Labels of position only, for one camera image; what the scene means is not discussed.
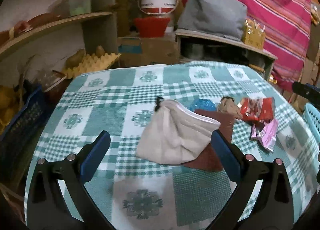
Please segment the pink snack wrapper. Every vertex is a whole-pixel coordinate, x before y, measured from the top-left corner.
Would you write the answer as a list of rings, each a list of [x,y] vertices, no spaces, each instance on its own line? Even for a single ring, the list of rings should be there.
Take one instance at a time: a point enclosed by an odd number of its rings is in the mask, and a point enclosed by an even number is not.
[[[265,150],[273,152],[276,143],[277,129],[278,121],[276,119],[263,123],[253,123],[251,128],[251,140],[256,140]]]

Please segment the brown paper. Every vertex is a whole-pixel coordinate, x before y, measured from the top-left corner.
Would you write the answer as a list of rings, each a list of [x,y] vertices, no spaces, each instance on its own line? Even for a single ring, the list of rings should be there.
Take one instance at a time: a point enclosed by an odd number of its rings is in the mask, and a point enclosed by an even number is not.
[[[232,97],[223,97],[217,106],[217,112],[231,114],[235,119],[242,119],[240,108],[234,102]]]

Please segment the green checked tablecloth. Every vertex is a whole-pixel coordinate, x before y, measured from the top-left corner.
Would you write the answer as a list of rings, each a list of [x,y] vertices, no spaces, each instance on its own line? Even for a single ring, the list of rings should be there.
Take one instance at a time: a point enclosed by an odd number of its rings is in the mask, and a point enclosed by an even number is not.
[[[218,103],[232,97],[275,100],[279,123],[274,151],[250,139],[251,126],[236,121],[232,143],[242,153],[272,162],[280,158],[292,189],[298,219],[319,191],[319,141],[303,118],[258,73],[246,66],[196,61],[83,74],[71,82],[35,148],[28,179],[40,158],[53,162],[78,153],[101,131],[111,146],[85,187],[117,229],[205,229],[235,189],[224,171],[168,166],[136,157],[140,135],[157,97],[186,107],[196,99]]]

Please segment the white plastic bucket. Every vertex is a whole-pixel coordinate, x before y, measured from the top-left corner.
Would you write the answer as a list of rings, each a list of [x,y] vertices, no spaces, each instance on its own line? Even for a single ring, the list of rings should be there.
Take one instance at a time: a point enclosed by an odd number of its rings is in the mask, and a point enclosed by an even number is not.
[[[179,0],[138,0],[141,12],[149,16],[160,16],[173,13]]]

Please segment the blue plastic bag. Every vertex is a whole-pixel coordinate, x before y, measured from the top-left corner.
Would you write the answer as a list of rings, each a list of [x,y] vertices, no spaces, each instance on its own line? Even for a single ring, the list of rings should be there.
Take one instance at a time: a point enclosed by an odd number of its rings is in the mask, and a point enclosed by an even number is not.
[[[217,111],[216,105],[209,99],[195,99],[188,109],[192,112],[195,110]]]

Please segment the striped magenta curtain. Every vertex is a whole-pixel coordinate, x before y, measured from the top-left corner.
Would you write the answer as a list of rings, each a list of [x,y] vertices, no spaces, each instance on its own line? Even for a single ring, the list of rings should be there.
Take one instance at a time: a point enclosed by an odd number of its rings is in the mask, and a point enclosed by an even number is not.
[[[272,74],[286,91],[300,77],[308,51],[311,31],[311,0],[238,0],[247,15],[265,26],[264,49],[276,60]]]

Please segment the dark blue plastic crate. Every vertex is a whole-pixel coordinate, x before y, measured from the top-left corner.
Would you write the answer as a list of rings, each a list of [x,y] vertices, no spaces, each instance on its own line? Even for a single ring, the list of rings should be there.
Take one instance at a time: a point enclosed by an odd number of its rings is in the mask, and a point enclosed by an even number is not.
[[[45,95],[40,84],[29,85],[23,95],[25,103],[1,134],[1,143],[21,143],[31,136],[45,116]]]

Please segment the grey cushion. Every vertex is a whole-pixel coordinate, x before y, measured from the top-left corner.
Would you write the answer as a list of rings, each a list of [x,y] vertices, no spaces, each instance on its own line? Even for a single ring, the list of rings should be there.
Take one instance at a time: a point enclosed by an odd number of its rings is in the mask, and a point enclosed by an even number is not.
[[[246,17],[247,6],[238,0],[188,0],[177,26],[240,41]]]

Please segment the orange snack wrapper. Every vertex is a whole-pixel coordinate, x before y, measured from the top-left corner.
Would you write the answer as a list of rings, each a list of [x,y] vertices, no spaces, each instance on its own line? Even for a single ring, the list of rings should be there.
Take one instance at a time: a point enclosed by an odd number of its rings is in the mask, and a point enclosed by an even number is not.
[[[238,108],[244,121],[270,121],[275,115],[275,99],[269,98],[243,98]]]

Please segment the red plastic basin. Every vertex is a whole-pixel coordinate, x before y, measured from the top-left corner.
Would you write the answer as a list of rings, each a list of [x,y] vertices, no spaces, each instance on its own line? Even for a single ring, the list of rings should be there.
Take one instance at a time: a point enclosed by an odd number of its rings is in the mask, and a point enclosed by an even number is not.
[[[133,20],[135,27],[142,38],[163,37],[170,18],[146,17],[135,18]]]

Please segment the beige cloth pouch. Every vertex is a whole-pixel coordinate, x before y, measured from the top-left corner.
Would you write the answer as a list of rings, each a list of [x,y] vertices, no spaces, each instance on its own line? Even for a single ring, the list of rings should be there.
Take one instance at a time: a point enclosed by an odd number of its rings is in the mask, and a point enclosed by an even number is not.
[[[220,122],[197,114],[173,99],[156,99],[155,112],[144,129],[136,156],[163,165],[198,158]]]

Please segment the maroon scouring pad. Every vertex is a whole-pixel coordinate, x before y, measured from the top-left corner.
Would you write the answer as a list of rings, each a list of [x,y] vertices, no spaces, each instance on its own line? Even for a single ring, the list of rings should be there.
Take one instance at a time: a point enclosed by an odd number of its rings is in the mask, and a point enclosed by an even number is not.
[[[195,160],[183,163],[182,165],[187,168],[199,169],[204,171],[222,171],[223,166],[216,151],[219,147],[225,147],[226,142],[231,143],[234,117],[228,113],[205,111],[201,109],[196,109],[195,113],[217,120],[218,122],[220,122],[220,127],[218,130],[213,132],[213,138],[211,142],[206,146],[204,151],[202,151]]]

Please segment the cardboard box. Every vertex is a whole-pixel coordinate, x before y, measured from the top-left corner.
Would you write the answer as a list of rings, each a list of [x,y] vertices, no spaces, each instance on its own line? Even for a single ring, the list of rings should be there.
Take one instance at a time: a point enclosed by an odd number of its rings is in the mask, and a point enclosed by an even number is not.
[[[180,59],[177,43],[165,38],[120,37],[118,52],[123,67],[174,65]]]

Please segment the light blue plastic basket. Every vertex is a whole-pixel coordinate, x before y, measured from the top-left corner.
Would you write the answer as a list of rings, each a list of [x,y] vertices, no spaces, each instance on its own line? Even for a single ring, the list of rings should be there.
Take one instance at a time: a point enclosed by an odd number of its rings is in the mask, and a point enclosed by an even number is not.
[[[314,138],[317,141],[317,144],[320,144],[320,113],[315,106],[313,106],[310,103],[306,103],[304,106],[304,112],[302,114],[302,117],[308,127],[310,128],[310,131],[312,132]]]

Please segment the wooden wall shelf unit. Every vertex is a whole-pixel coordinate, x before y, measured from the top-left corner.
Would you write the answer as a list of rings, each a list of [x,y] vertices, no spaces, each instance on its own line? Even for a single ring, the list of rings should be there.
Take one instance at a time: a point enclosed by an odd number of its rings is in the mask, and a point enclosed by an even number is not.
[[[1,75],[28,59],[61,67],[78,50],[117,52],[115,0],[1,0]]]

